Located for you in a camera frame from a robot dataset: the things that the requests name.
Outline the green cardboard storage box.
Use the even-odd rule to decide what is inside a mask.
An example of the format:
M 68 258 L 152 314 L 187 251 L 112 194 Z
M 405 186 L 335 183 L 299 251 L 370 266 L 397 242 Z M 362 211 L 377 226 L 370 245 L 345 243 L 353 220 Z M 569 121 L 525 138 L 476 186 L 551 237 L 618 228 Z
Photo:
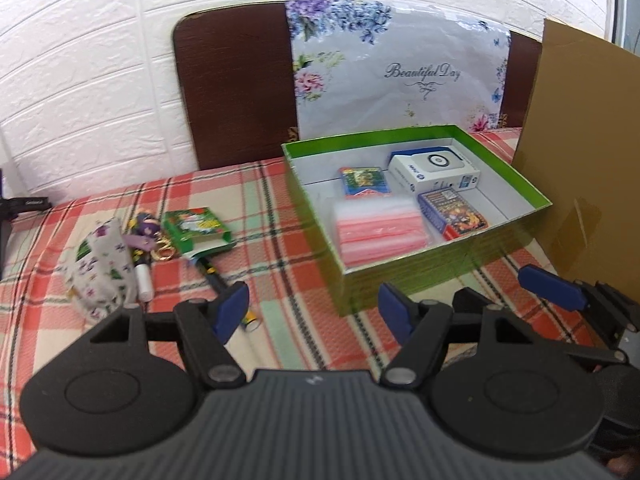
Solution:
M 477 169 L 460 195 L 468 232 L 446 237 L 421 211 L 416 188 L 390 170 L 403 152 L 451 155 Z M 339 315 L 369 309 L 378 286 L 406 294 L 526 246 L 550 200 L 479 140 L 455 126 L 326 136 L 285 144 L 288 192 Z

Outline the brown cardboard panel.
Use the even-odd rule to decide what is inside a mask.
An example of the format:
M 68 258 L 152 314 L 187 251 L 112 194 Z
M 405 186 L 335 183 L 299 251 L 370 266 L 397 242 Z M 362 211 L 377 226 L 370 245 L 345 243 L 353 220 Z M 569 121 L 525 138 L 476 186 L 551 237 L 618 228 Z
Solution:
M 562 278 L 639 297 L 639 59 L 544 25 L 513 165 L 551 200 L 536 239 Z

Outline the floral drawstring fabric pouch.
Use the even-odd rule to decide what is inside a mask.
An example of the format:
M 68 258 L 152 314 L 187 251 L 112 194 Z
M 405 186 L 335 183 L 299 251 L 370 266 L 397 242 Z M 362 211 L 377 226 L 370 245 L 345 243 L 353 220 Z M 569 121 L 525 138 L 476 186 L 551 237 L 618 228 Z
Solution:
M 65 286 L 74 308 L 91 324 L 137 303 L 134 263 L 119 219 L 96 226 L 72 251 Z

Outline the colourful card pack box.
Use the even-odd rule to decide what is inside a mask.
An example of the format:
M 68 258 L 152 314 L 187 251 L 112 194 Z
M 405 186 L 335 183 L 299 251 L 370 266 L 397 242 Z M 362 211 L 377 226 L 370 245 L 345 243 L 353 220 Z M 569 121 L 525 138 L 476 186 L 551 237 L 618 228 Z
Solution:
M 416 200 L 426 220 L 445 240 L 456 240 L 489 226 L 480 212 L 450 188 L 421 193 Z

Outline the purple doll keychain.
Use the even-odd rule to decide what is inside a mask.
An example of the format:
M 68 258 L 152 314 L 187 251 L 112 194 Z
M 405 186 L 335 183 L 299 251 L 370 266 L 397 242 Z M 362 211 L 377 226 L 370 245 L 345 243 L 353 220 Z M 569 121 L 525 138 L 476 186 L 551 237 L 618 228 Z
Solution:
M 164 233 L 160 219 L 148 210 L 139 210 L 128 222 L 124 241 L 137 258 L 167 261 L 176 255 L 176 248 Z

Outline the white blue device box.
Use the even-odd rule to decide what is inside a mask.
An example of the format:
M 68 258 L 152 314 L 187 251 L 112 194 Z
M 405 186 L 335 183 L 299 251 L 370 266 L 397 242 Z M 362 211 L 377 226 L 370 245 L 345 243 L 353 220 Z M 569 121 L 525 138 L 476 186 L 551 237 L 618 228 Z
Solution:
M 390 154 L 388 173 L 408 193 L 466 191 L 480 182 L 480 170 L 449 146 L 430 146 Z

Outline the blue red card box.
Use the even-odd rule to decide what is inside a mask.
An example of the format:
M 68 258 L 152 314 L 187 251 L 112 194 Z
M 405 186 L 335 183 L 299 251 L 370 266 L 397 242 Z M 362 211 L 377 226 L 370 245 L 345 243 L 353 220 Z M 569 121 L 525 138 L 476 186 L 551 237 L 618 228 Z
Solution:
M 390 187 L 380 167 L 342 167 L 340 177 L 347 198 L 390 195 Z

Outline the white black marker pen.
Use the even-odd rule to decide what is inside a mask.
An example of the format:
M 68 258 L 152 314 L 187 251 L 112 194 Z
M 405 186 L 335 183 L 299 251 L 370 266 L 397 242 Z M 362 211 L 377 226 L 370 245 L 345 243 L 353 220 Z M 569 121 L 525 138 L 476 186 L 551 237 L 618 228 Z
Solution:
M 147 304 L 154 298 L 154 287 L 151 274 L 151 255 L 142 249 L 134 248 L 131 253 L 134 263 L 134 275 L 138 286 L 140 302 Z

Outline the black green marker pen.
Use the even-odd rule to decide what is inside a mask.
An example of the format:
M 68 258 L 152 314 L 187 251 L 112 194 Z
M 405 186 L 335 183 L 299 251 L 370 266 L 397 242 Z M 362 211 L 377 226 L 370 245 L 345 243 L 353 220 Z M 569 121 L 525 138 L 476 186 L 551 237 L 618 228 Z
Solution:
M 203 274 L 206 282 L 219 297 L 234 301 L 234 304 L 242 304 L 244 309 L 244 318 L 241 321 L 241 327 L 244 332 L 250 333 L 257 330 L 260 326 L 260 319 L 250 310 L 250 290 L 243 281 L 236 281 L 229 284 L 224 277 L 217 271 L 209 258 L 201 257 L 196 262 L 196 267 Z

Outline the pink zip bag pack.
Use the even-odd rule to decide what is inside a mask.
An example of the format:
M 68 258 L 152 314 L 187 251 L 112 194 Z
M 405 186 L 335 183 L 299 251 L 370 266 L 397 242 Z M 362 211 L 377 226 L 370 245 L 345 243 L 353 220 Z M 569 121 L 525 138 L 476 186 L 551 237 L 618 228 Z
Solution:
M 336 247 L 345 266 L 407 255 L 432 242 L 411 197 L 341 200 L 334 204 L 332 220 Z

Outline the green card game box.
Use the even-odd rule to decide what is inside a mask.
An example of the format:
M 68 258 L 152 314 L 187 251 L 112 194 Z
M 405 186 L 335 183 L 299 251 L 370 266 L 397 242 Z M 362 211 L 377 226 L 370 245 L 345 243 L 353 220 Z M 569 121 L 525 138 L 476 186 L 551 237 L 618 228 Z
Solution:
M 228 226 L 208 207 L 166 211 L 162 226 L 177 252 L 192 260 L 226 252 L 236 244 Z

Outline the dark brown headboard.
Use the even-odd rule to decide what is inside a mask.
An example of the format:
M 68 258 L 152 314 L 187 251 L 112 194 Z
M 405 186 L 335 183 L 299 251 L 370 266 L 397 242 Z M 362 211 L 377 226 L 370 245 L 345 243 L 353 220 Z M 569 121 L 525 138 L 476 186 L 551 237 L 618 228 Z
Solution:
M 286 1 L 198 11 L 175 26 L 181 101 L 201 168 L 278 156 L 283 144 L 307 140 L 298 132 Z M 524 122 L 541 52 L 537 40 L 508 29 L 506 86 L 495 128 Z

